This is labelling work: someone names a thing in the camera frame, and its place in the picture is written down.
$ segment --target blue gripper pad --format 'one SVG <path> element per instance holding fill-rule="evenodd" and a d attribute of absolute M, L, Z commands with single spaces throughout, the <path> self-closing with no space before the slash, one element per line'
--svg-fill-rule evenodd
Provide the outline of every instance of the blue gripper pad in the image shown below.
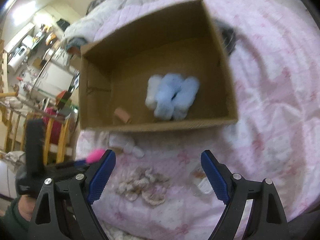
<path fill-rule="evenodd" d="M 86 161 L 84 159 L 84 160 L 75 161 L 73 166 L 82 166 L 82 165 L 85 165 L 85 164 L 86 164 Z"/>
<path fill-rule="evenodd" d="M 106 186 L 108 179 L 116 165 L 116 154 L 114 151 L 110 151 L 108 157 L 101 164 L 94 177 L 90 181 L 89 194 L 87 201 L 90 205 L 95 200 L 101 197 L 104 187 Z"/>
<path fill-rule="evenodd" d="M 228 186 L 206 152 L 201 154 L 201 166 L 208 177 L 217 199 L 222 200 L 225 205 L 228 205 L 230 202 Z"/>

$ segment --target screw head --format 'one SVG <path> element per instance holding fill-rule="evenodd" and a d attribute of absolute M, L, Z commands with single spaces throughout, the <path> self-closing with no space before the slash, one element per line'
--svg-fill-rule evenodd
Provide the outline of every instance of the screw head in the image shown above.
<path fill-rule="evenodd" d="M 239 173 L 233 174 L 232 177 L 233 177 L 234 179 L 241 179 L 241 178 L 242 178 Z"/>
<path fill-rule="evenodd" d="M 81 180 L 83 178 L 84 178 L 84 175 L 82 173 L 79 173 L 79 174 L 76 175 L 76 179 L 77 180 Z"/>
<path fill-rule="evenodd" d="M 265 179 L 265 182 L 269 185 L 271 185 L 273 182 L 272 182 L 272 179 L 269 179 L 269 178 L 266 178 Z"/>
<path fill-rule="evenodd" d="M 47 178 L 44 180 L 44 184 L 49 185 L 52 182 L 52 179 Z"/>

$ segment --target white fluffy toy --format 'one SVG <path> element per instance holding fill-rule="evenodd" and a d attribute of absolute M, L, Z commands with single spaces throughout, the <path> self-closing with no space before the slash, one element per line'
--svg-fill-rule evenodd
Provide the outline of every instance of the white fluffy toy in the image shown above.
<path fill-rule="evenodd" d="M 188 114 L 199 90 L 199 80 L 195 77 L 188 77 L 181 85 L 180 92 L 172 100 L 174 120 L 183 120 Z"/>
<path fill-rule="evenodd" d="M 163 77 L 156 93 L 157 107 L 154 116 L 161 120 L 170 120 L 174 106 L 172 98 L 180 91 L 183 78 L 180 74 L 169 73 Z"/>
<path fill-rule="evenodd" d="M 154 110 L 154 116 L 161 120 L 183 120 L 195 100 L 199 80 L 188 77 L 183 80 L 180 74 L 168 73 L 163 78 L 151 76 L 145 104 Z"/>
<path fill-rule="evenodd" d="M 162 76 L 160 75 L 154 75 L 149 78 L 145 104 L 150 110 L 155 110 L 157 107 L 156 93 L 158 92 L 158 86 L 161 80 Z"/>
<path fill-rule="evenodd" d="M 141 148 L 136 146 L 133 138 L 129 135 L 124 134 L 110 134 L 109 135 L 109 146 L 116 147 L 123 150 L 126 154 L 133 154 L 137 158 L 142 158 L 144 152 Z"/>

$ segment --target pink blanket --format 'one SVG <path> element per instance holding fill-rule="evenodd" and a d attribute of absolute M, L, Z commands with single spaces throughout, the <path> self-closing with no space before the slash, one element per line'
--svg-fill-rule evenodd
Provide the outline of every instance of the pink blanket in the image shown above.
<path fill-rule="evenodd" d="M 96 34 L 115 28 L 161 6 L 160 0 L 128 6 L 115 13 Z M 116 168 L 100 200 L 98 218 L 148 239 L 207 239 L 224 209 L 214 194 L 204 200 L 185 183 L 209 149 L 246 179 L 271 178 L 288 220 L 320 193 L 320 37 L 289 9 L 272 0 L 204 0 L 212 16 L 236 27 L 238 41 L 230 56 L 239 105 L 235 125 L 185 132 L 134 134 L 146 155 L 117 157 Z M 77 158 L 95 147 L 108 147 L 108 133 L 82 131 Z M 154 166 L 172 178 L 164 204 L 150 208 L 141 198 L 131 203 L 114 193 L 113 179 L 138 165 Z M 250 208 L 245 209 L 247 221 Z M 240 224 L 236 237 L 241 237 Z"/>

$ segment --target ceiling light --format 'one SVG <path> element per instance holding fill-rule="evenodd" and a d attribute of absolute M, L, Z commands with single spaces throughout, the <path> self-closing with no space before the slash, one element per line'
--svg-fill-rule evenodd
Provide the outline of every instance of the ceiling light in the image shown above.
<path fill-rule="evenodd" d="M 43 13 L 41 11 L 36 13 L 36 15 L 33 18 L 33 21 L 34 21 L 34 24 L 37 25 L 38 27 L 41 27 L 42 24 L 45 24 L 50 27 L 54 22 L 51 15 L 49 15 L 48 13 Z"/>
<path fill-rule="evenodd" d="M 36 11 L 36 2 L 32 1 L 19 6 L 13 12 L 14 24 L 19 25 L 32 16 Z"/>
<path fill-rule="evenodd" d="M 5 3 L 4 5 L 4 9 L 7 10 L 11 5 L 12 3 L 14 2 L 15 0 L 7 0 L 7 2 Z"/>

